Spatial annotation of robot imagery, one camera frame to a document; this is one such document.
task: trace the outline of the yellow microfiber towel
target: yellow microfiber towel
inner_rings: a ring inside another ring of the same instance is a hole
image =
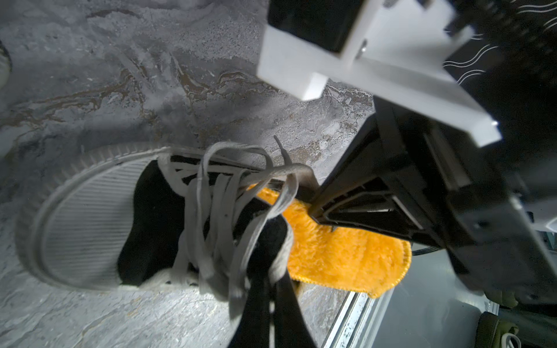
[[[273,204],[279,194],[265,188],[258,197]],[[332,232],[309,217],[309,206],[295,200],[283,213],[294,230],[288,261],[292,279],[377,298],[406,275],[412,260],[410,243],[355,228]]]

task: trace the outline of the black fabric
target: black fabric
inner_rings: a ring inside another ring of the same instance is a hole
[[[134,223],[118,258],[122,283],[139,286],[172,267],[183,229],[184,198],[172,191],[157,161],[151,161],[135,186]]]
[[[275,347],[315,348],[304,323],[288,271],[275,284]]]
[[[199,159],[182,156],[172,156],[171,160],[199,163]],[[215,161],[209,163],[223,165]],[[217,176],[218,173],[209,174],[210,185],[214,184]],[[183,181],[188,184],[194,177],[184,178]],[[254,216],[268,207],[269,204],[258,198],[251,200],[240,214],[233,231],[234,239],[238,240]],[[204,225],[205,236],[209,227],[208,219]],[[161,269],[172,267],[183,229],[184,198],[172,191],[154,160],[147,165],[135,187],[134,221],[118,258],[122,284],[139,286]],[[286,221],[282,216],[267,221],[248,264],[249,278],[256,273],[267,272],[286,237],[286,231]]]
[[[268,278],[264,275],[252,278],[240,325],[238,325],[228,348],[269,347],[270,301],[271,292]]]
[[[363,3],[363,0],[271,0],[267,21],[279,30],[338,53]]]

